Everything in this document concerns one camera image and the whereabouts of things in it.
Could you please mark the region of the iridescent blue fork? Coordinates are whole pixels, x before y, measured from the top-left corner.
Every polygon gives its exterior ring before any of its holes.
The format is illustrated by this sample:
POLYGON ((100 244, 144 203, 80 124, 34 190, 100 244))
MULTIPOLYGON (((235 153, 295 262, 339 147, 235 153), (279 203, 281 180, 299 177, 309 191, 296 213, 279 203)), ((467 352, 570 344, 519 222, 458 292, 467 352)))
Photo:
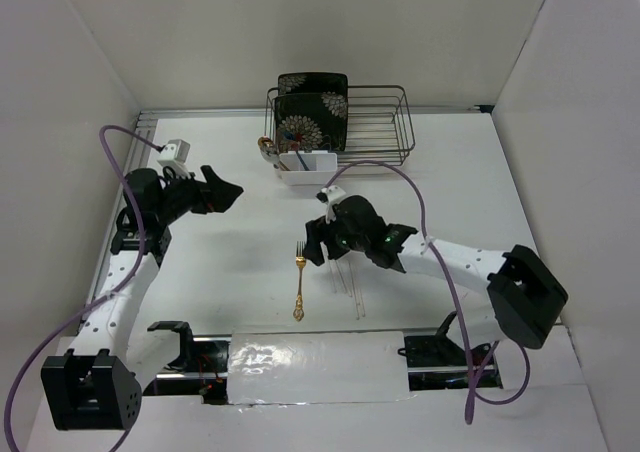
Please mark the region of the iridescent blue fork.
POLYGON ((293 152, 300 165, 302 166, 304 171, 309 171, 309 167, 306 164, 306 162, 304 161, 301 153, 300 153, 300 141, 298 140, 297 136, 290 133, 290 132, 285 132, 283 135, 283 138, 286 140, 286 144, 287 144, 287 151, 288 152, 293 152))

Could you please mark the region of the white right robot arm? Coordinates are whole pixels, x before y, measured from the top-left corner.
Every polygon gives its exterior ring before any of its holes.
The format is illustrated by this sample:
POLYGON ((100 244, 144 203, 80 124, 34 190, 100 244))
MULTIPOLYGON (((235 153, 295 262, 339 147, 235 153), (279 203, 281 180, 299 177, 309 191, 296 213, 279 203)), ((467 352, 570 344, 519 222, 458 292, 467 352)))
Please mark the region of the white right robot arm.
POLYGON ((502 252, 428 238, 414 227, 386 223, 359 195, 328 202, 326 214, 305 229, 303 255, 316 266, 360 252, 380 268, 451 280, 456 288, 485 298, 481 308, 450 313, 440 326, 436 351, 448 364, 505 339, 526 349, 542 348, 568 301, 532 249, 515 245, 502 252))

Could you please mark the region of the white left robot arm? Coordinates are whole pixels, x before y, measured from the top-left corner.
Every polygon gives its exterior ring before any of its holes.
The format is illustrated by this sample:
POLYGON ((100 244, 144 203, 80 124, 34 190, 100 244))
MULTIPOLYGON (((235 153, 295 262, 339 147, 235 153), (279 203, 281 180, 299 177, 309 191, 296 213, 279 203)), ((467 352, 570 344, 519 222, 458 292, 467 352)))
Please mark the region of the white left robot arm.
POLYGON ((187 213, 224 213, 243 188, 204 165, 204 176, 140 168, 125 177, 125 205, 116 218, 108 274, 67 350, 49 356, 41 380, 58 430, 129 430, 142 395, 157 373, 189 369, 197 346, 185 321, 156 321, 132 334, 143 299, 159 274, 171 241, 170 225, 187 213))

